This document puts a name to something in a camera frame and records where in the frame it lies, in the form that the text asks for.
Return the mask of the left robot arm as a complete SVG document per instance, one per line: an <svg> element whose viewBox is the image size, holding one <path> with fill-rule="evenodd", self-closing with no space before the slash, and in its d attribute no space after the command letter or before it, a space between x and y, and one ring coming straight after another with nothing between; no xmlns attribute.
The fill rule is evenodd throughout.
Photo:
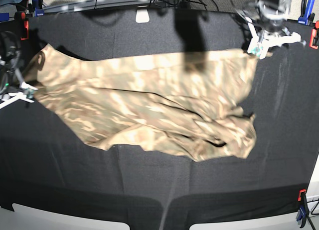
<svg viewBox="0 0 319 230"><path fill-rule="evenodd" d="M254 0L248 1L237 14L247 23L251 40L247 49L249 54L264 59L269 49L284 44L306 41L296 32L290 32L285 26L288 20L292 0Z"/></svg>

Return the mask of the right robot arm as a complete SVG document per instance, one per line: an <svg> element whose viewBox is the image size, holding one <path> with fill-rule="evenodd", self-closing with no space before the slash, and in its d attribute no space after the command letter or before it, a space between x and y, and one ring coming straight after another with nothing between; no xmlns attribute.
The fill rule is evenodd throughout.
<svg viewBox="0 0 319 230"><path fill-rule="evenodd" d="M0 108L16 101L34 103L38 88L28 84L20 71L21 45L11 31L0 33Z"/></svg>

